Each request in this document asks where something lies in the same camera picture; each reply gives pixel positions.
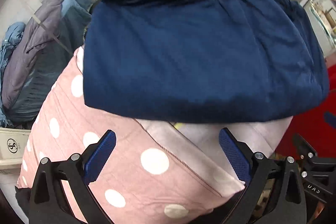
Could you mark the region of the navy blue jacket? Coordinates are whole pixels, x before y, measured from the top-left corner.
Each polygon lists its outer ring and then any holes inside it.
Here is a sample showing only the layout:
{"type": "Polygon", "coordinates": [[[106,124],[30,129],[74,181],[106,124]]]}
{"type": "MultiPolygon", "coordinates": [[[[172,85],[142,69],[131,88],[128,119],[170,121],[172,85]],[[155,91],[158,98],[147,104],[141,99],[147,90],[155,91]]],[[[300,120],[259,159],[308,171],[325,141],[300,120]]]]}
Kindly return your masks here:
{"type": "Polygon", "coordinates": [[[291,0],[102,0],[83,77],[89,107],[186,123],[295,116],[330,86],[309,17],[291,0]]]}

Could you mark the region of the red floor mat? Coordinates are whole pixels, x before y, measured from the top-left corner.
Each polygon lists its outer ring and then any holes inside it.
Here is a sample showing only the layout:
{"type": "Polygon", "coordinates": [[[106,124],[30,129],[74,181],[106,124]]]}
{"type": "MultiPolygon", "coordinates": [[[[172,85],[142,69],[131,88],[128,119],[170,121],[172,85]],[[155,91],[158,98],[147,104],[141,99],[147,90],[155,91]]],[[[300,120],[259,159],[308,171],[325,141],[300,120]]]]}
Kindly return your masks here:
{"type": "Polygon", "coordinates": [[[318,107],[293,117],[276,152],[282,156],[299,154],[292,142],[295,134],[301,135],[318,153],[319,157],[335,158],[335,64],[328,67],[330,91],[318,107]]]}

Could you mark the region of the white logo box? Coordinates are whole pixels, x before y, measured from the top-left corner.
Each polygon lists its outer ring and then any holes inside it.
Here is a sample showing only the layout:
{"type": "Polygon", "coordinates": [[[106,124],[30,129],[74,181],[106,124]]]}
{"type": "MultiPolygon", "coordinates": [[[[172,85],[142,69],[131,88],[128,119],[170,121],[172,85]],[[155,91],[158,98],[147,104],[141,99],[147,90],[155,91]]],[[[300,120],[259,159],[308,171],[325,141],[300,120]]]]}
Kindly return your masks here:
{"type": "Polygon", "coordinates": [[[30,130],[14,128],[0,129],[0,170],[7,171],[21,167],[24,150],[30,130]]]}

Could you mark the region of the pink polka dot bedsheet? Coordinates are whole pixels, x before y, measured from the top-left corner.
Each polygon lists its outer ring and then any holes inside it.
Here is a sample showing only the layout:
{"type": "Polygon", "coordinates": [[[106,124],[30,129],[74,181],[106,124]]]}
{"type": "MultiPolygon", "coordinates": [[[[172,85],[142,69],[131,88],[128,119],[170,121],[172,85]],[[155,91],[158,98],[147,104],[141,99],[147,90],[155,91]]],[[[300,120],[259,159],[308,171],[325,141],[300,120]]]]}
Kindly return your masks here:
{"type": "Polygon", "coordinates": [[[41,159],[66,160],[107,130],[116,146],[89,187],[115,223],[188,223],[245,188],[220,147],[222,124],[132,119],[86,106],[86,53],[75,51],[33,124],[15,189],[23,210],[41,159]]]}

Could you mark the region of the grey blue quilt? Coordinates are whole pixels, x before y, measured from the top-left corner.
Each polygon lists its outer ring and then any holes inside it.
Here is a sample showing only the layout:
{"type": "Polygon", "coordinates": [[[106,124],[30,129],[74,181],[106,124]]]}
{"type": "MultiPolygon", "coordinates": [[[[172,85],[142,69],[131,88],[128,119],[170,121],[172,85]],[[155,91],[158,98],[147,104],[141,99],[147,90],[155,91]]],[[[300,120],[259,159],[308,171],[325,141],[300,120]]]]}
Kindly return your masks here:
{"type": "Polygon", "coordinates": [[[1,43],[1,127],[17,127],[38,115],[84,43],[91,6],[91,0],[44,0],[28,23],[9,26],[1,43]]]}

